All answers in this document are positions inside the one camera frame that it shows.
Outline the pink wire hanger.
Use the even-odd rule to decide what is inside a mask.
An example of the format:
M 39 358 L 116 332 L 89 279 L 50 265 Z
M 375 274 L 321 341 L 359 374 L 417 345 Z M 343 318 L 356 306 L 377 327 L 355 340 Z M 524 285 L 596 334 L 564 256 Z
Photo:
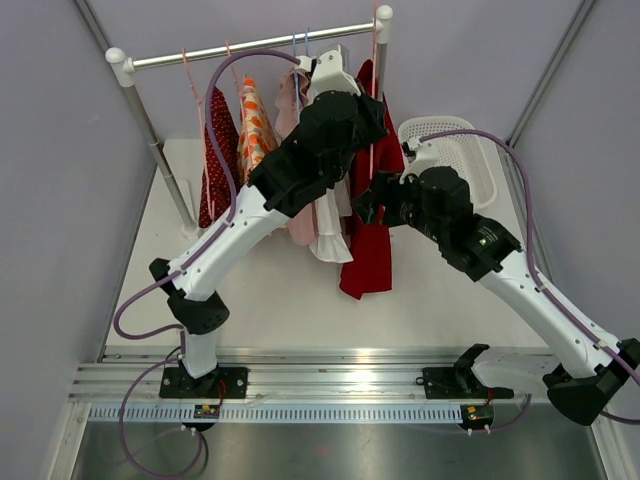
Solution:
M 378 43 L 377 43 L 377 31 L 378 31 L 377 8 L 378 8 L 378 1 L 377 0 L 373 0 L 372 1 L 372 6 L 373 6 L 372 55 L 371 55 L 372 70 L 371 70 L 371 83 L 370 83 L 369 95 L 372 98 L 377 98 L 376 97 L 376 88 L 377 88 L 376 87 L 376 67 L 377 67 L 377 48 L 378 48 Z M 372 181 L 373 180 L 373 176 L 374 176 L 374 146 L 375 146 L 374 143 L 369 145 L 369 181 Z

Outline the white skirt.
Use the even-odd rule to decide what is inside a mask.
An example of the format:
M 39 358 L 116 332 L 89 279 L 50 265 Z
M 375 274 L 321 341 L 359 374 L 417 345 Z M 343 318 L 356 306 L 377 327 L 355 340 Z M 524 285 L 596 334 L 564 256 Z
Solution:
M 309 249 L 320 261 L 336 264 L 353 261 L 343 231 L 343 219 L 352 214 L 348 183 L 349 174 L 345 173 L 313 204 L 316 238 Z

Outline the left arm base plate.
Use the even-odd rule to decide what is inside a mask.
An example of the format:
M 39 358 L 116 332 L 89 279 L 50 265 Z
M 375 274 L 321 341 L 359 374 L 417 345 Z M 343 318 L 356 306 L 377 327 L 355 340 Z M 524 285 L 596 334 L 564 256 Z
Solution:
M 218 366 L 202 377 L 191 377 L 182 364 L 163 370 L 159 397 L 163 399 L 245 399 L 245 367 Z

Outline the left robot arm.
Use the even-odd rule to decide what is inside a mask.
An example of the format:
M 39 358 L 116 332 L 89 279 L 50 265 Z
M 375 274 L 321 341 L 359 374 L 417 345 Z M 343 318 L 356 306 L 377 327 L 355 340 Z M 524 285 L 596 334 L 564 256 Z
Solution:
M 181 256 L 149 266 L 174 318 L 185 328 L 181 383 L 195 397 L 217 383 L 217 330 L 229 317 L 217 287 L 264 237 L 341 181 L 358 152 L 384 138 L 386 107 L 366 93 L 325 91 L 301 112 L 279 147 L 211 228 Z

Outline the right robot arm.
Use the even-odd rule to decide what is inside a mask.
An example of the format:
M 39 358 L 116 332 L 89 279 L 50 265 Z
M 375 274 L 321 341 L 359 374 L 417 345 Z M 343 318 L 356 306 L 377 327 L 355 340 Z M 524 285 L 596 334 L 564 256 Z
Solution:
M 470 187 L 453 168 L 378 172 L 352 206 L 365 224 L 407 225 L 435 242 L 449 266 L 500 298 L 553 352 L 544 361 L 475 345 L 454 365 L 454 384 L 463 395 L 485 388 L 544 395 L 567 419 L 589 426 L 636 375 L 638 340 L 620 340 L 579 313 L 528 265 L 514 235 L 475 213 Z

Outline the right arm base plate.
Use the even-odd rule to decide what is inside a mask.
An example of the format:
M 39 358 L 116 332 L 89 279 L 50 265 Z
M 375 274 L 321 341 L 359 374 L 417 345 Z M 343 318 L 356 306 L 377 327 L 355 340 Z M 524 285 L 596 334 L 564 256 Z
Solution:
M 486 387 L 470 369 L 425 367 L 415 384 L 424 389 L 427 399 L 435 400 L 509 400 L 514 391 L 502 387 Z

